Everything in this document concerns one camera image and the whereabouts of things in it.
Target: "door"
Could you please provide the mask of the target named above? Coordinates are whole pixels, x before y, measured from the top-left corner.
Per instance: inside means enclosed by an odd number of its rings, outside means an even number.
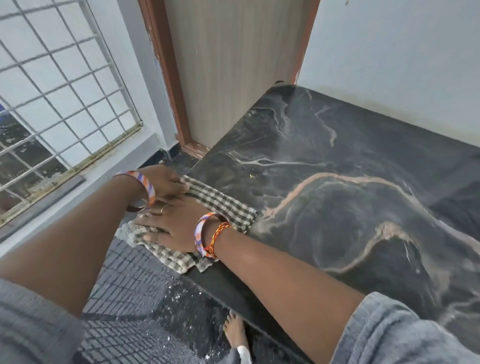
[[[212,147],[276,81],[290,81],[311,0],[166,0],[192,139]]]

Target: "gray sleeve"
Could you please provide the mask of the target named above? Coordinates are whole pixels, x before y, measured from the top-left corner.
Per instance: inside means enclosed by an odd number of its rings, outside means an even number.
[[[80,320],[0,279],[0,363],[66,364],[83,339]]]
[[[353,313],[330,363],[470,364],[480,356],[435,322],[375,292]]]

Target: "foot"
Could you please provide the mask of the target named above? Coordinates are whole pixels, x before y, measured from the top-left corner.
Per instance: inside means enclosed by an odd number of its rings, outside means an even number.
[[[245,336],[245,327],[243,326],[243,320],[233,310],[230,310],[225,323],[223,324],[223,331],[227,337],[230,346],[234,349],[239,346],[245,346],[248,348],[247,337]]]

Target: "bangle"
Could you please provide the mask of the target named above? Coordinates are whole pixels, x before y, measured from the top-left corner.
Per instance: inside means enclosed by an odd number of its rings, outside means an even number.
[[[215,244],[215,240],[217,239],[217,237],[220,235],[220,233],[223,231],[223,229],[226,229],[230,226],[230,224],[228,223],[228,221],[224,221],[220,224],[220,226],[217,228],[217,230],[215,231],[215,234],[213,234],[212,236],[212,241],[210,242],[210,245],[208,247],[205,248],[205,251],[210,254],[210,257],[211,258],[215,258],[216,259],[216,254],[215,252],[213,251],[213,244]]]
[[[217,214],[215,212],[209,212],[208,214],[203,215],[197,222],[197,227],[195,228],[195,245],[197,246],[198,251],[202,256],[209,258],[214,258],[210,252],[208,252],[202,242],[202,229],[204,227],[205,221],[207,221],[212,216],[217,217],[220,221],[228,223],[228,220],[225,216]]]
[[[155,189],[153,188],[153,185],[148,180],[148,178],[146,178],[143,174],[141,174],[140,172],[137,172],[135,170],[128,170],[126,172],[115,173],[116,176],[118,176],[120,174],[124,174],[126,176],[130,176],[130,177],[135,178],[138,182],[140,182],[143,185],[143,187],[145,187],[145,189],[147,191],[147,195],[148,195],[147,206],[145,206],[145,207],[128,206],[127,207],[128,212],[140,212],[140,211],[143,211],[143,210],[146,210],[146,209],[150,208],[155,203]]]

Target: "window grill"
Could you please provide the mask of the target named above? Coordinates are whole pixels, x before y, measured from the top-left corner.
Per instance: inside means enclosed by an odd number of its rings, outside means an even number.
[[[0,227],[139,125],[85,0],[2,1]]]

